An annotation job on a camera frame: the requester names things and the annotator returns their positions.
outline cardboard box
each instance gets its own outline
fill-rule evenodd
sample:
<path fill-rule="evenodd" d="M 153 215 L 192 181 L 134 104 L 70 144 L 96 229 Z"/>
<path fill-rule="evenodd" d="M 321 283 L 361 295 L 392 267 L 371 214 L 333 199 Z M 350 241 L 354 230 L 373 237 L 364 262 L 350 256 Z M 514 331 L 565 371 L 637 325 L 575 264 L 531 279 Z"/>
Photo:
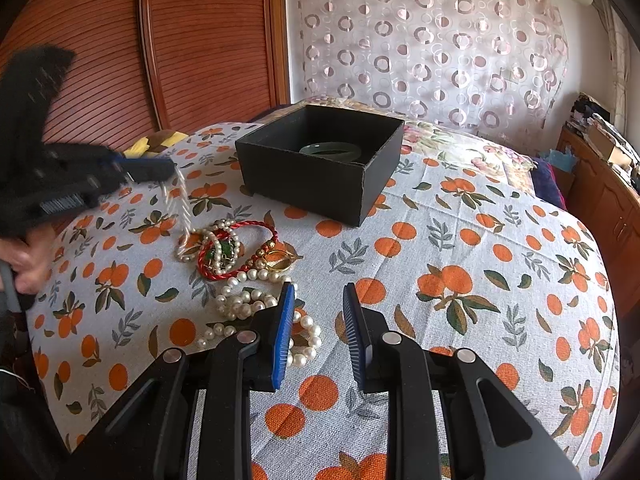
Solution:
<path fill-rule="evenodd" d="M 404 121 L 307 105 L 236 140 L 244 184 L 254 193 L 350 226 L 367 217 L 400 160 Z M 318 142 L 350 142 L 355 162 L 299 150 Z"/>
<path fill-rule="evenodd" d="M 607 134 L 601 132 L 596 124 L 592 124 L 589 127 L 587 135 L 589 136 L 589 140 L 602 154 L 604 161 L 617 164 L 621 168 L 628 168 L 631 165 L 631 158 L 620 150 Z"/>

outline gold ring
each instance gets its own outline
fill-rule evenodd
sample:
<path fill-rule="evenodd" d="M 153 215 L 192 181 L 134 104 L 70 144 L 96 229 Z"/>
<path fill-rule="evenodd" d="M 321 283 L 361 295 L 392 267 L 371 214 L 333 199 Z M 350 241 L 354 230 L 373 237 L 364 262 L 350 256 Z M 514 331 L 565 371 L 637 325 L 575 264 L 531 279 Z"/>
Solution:
<path fill-rule="evenodd" d="M 270 265 L 270 254 L 284 254 L 284 257 L 271 260 L 273 264 Z M 269 270 L 277 270 L 278 272 L 284 272 L 285 270 L 289 269 L 289 267 L 293 263 L 293 257 L 289 253 L 287 253 L 287 251 L 283 251 L 282 249 L 272 249 L 263 256 L 263 259 Z"/>

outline red braided bracelet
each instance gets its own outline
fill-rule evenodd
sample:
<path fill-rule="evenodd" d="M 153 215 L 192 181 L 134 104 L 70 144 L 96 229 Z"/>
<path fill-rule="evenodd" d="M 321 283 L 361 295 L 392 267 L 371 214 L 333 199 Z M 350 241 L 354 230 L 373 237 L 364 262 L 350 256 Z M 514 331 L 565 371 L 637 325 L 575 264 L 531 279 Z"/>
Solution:
<path fill-rule="evenodd" d="M 260 247 L 260 249 L 258 249 L 256 251 L 255 254 L 253 254 L 247 261 L 246 263 L 241 266 L 239 269 L 237 270 L 232 270 L 231 272 L 227 272 L 225 274 L 214 274 L 213 272 L 211 272 L 211 270 L 209 270 L 209 268 L 204 264 L 204 259 L 207 255 L 207 252 L 209 252 L 209 250 L 211 249 L 213 243 L 212 242 L 208 242 L 207 244 L 204 244 L 202 246 L 202 248 L 200 249 L 200 253 L 198 254 L 198 270 L 200 271 L 200 274 L 206 278 L 207 280 L 211 280 L 211 281 L 219 281 L 219 280 L 228 280 L 229 278 L 234 278 L 238 275 L 238 272 L 242 271 L 242 272 L 247 272 L 249 269 L 251 269 L 255 263 L 255 261 L 258 258 L 261 258 L 265 253 L 267 253 L 271 248 L 269 247 L 269 243 L 273 242 L 274 244 L 276 244 L 278 242 L 278 232 L 276 231 L 276 229 L 274 229 L 272 226 L 270 226 L 269 224 L 267 224 L 266 222 L 260 222 L 257 220 L 244 220 L 241 222 L 236 222 L 235 224 L 229 226 L 232 229 L 237 229 L 239 227 L 244 227 L 244 226 L 249 226 L 249 225 L 257 225 L 257 226 L 261 226 L 261 227 L 265 227 L 267 228 L 269 231 L 271 231 L 271 234 L 273 235 L 271 237 L 270 240 L 267 240 L 265 243 L 263 243 Z M 213 231 L 214 234 L 216 235 L 216 238 L 218 238 L 218 240 L 224 240 L 225 238 L 228 238 L 228 233 L 221 231 L 221 230 L 216 230 Z"/>

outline wooden wardrobe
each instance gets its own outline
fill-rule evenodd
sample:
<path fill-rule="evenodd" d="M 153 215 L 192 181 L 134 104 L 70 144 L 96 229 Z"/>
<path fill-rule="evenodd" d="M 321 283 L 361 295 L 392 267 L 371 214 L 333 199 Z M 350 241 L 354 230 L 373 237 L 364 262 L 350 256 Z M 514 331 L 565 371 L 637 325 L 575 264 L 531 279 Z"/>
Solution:
<path fill-rule="evenodd" d="M 0 43 L 74 50 L 45 140 L 123 149 L 289 102 L 284 0 L 29 0 Z"/>

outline white wall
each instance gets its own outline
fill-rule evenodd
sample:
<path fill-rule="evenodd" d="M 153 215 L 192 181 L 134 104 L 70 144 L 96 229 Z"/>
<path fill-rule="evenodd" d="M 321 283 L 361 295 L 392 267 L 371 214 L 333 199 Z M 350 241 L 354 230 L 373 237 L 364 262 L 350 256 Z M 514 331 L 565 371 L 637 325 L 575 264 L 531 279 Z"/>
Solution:
<path fill-rule="evenodd" d="M 567 44 L 569 60 L 567 72 L 561 89 L 556 94 L 556 102 L 546 118 L 542 136 L 535 143 L 539 150 L 554 148 L 562 124 L 569 117 L 579 92 L 585 92 L 598 100 L 605 108 L 610 108 L 612 93 L 612 74 L 610 64 L 609 37 L 600 22 L 598 11 L 593 6 L 584 6 L 573 0 L 552 0 L 558 6 Z M 302 17 L 298 9 L 298 0 L 287 0 L 287 28 L 289 40 L 289 74 L 291 100 L 297 102 L 305 97 L 304 82 L 296 79 L 302 73 L 303 53 L 300 47 L 300 28 Z M 636 138 L 640 144 L 640 52 L 636 50 Z"/>

